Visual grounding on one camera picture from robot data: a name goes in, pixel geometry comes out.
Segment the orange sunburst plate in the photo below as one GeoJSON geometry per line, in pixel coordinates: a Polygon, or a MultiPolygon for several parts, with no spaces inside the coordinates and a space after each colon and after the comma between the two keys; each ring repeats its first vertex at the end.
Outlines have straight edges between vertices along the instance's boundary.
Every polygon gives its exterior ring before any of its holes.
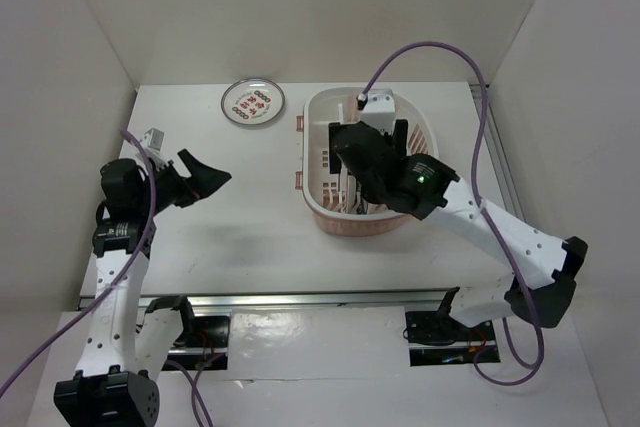
{"type": "Polygon", "coordinates": [[[349,172],[344,165],[341,166],[339,173],[339,207],[340,212],[347,214],[350,209],[350,180],[349,172]]]}

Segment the green rim plate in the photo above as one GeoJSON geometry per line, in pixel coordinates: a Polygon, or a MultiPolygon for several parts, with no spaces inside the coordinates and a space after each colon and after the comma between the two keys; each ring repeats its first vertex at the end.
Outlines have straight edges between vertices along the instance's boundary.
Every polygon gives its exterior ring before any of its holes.
{"type": "Polygon", "coordinates": [[[353,176],[349,179],[349,213],[367,215],[369,203],[362,193],[361,183],[353,176]]]}

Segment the red character plate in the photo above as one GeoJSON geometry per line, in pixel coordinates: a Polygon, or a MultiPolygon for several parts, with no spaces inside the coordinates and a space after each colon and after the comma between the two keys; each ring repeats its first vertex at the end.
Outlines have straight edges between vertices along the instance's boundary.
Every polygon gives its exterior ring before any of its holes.
{"type": "Polygon", "coordinates": [[[221,111],[232,123],[258,127],[274,121],[285,109],[286,97],[279,85],[250,78],[230,85],[222,95],[221,111]]]}

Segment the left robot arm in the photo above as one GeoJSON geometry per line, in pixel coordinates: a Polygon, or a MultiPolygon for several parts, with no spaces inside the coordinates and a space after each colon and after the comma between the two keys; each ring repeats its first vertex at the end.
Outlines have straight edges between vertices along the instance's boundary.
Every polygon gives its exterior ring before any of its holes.
{"type": "Polygon", "coordinates": [[[74,374],[56,384],[53,396],[70,426],[155,425],[157,381],[169,351],[196,337],[198,323],[184,295],[159,297],[139,309],[155,215],[204,200],[231,179],[187,150],[178,156],[186,177],[160,159],[149,161],[148,171],[129,158],[100,170],[104,199],[92,237],[97,304],[85,310],[89,332],[74,374]]]}

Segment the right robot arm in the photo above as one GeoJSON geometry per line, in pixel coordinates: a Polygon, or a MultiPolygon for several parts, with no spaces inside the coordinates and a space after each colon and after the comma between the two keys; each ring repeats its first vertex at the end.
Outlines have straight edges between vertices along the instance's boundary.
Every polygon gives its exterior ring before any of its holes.
{"type": "Polygon", "coordinates": [[[366,203],[440,225],[510,268],[489,285],[450,289],[436,316],[441,335],[457,339],[470,327],[510,316],[547,329],[560,323],[588,250],[582,239],[547,235],[475,199],[452,168],[429,154],[408,154],[395,135],[363,122],[330,124],[329,148],[331,168],[345,168],[366,203]]]}

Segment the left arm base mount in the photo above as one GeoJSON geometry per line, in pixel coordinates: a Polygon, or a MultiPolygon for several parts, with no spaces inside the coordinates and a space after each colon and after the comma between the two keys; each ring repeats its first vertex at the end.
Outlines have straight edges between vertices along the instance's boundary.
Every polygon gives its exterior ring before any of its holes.
{"type": "Polygon", "coordinates": [[[228,368],[229,315],[197,316],[193,331],[182,334],[168,353],[168,359],[187,370],[224,371],[228,368]]]}

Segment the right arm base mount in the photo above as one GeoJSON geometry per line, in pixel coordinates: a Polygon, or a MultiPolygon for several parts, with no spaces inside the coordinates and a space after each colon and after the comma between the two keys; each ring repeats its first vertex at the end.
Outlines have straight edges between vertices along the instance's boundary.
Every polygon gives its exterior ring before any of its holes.
{"type": "Polygon", "coordinates": [[[491,321],[469,328],[450,319],[441,319],[435,311],[408,311],[402,333],[408,343],[410,365],[453,366],[499,363],[500,353],[491,321]]]}

